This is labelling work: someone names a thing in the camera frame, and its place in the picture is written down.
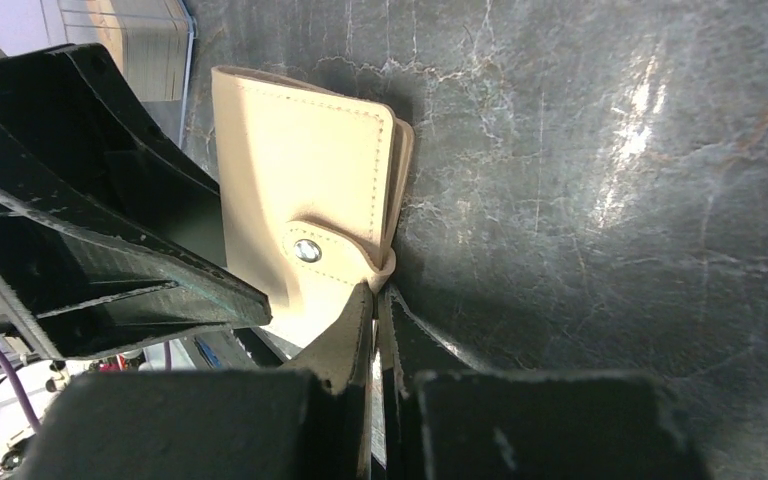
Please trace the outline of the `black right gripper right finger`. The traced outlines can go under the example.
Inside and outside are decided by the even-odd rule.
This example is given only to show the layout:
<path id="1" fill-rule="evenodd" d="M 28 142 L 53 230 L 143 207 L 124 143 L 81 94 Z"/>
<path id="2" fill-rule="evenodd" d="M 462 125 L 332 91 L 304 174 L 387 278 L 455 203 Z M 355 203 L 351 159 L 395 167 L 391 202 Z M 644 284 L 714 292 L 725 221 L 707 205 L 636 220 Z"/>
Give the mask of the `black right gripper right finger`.
<path id="1" fill-rule="evenodd" d="M 378 297 L 390 479 L 705 479 L 676 396 L 628 370 L 475 369 Z"/>

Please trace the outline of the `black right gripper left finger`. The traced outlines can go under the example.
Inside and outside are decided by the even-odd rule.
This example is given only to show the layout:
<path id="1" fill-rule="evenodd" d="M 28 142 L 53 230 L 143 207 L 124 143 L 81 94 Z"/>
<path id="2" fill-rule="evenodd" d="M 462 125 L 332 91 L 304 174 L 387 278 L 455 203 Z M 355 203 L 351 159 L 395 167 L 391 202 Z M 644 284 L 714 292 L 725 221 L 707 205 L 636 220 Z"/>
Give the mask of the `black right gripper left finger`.
<path id="1" fill-rule="evenodd" d="M 374 296 L 282 366 L 92 373 L 47 412 L 21 479 L 367 479 Z"/>

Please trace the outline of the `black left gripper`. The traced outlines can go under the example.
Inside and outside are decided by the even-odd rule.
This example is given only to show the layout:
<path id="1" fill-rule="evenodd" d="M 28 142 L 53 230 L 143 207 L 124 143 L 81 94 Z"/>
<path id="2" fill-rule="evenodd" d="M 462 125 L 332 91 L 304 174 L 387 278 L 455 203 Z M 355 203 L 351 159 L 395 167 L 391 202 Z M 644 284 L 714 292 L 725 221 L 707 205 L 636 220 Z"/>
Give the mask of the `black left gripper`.
<path id="1" fill-rule="evenodd" d="M 0 317 L 33 351 L 91 359 L 260 327 L 224 268 L 218 183 L 101 45 L 0 59 Z"/>

